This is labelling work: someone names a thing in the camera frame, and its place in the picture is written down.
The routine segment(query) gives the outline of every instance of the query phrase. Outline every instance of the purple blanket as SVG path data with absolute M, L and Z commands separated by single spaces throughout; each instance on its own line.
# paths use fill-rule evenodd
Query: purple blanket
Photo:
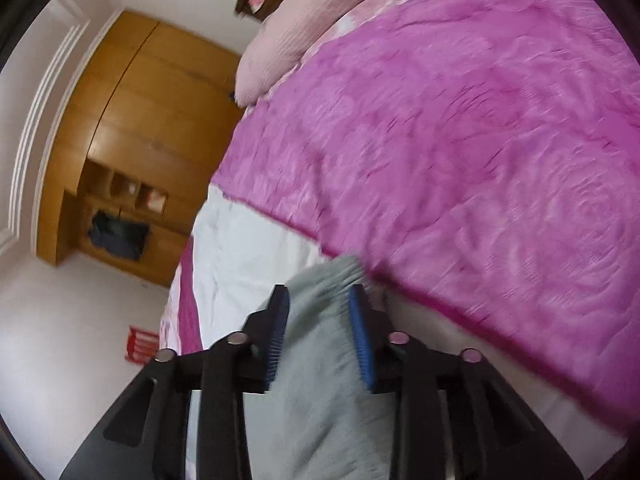
M 640 420 L 640 68 L 592 0 L 410 0 L 325 44 L 213 182 Z

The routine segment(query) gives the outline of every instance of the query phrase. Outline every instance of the red object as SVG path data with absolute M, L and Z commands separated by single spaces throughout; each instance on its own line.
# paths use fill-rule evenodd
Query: red object
M 134 326 L 129 327 L 127 338 L 127 354 L 125 359 L 130 363 L 145 365 L 156 355 L 160 348 L 160 336 Z

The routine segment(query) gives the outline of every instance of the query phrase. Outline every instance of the wooden wardrobe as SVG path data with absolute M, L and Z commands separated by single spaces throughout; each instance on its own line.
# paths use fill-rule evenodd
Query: wooden wardrobe
M 238 62 L 209 41 L 124 12 L 84 70 L 56 134 L 37 255 L 57 265 L 79 250 L 169 285 L 242 115 L 230 97 Z M 91 243 L 98 211 L 150 226 L 138 261 Z

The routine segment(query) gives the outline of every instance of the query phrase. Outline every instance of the pink pillow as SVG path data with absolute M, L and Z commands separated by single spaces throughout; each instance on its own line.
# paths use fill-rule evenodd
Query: pink pillow
M 284 0 L 242 54 L 236 75 L 238 105 L 254 104 L 325 31 L 362 1 Z

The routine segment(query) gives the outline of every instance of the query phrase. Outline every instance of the gray fabric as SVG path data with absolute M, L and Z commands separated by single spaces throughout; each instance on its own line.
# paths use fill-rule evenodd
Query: gray fabric
M 355 283 L 368 285 L 348 256 L 287 283 L 276 380 L 267 394 L 244 396 L 254 480 L 388 478 L 394 398 L 369 394 L 360 380 L 347 302 Z

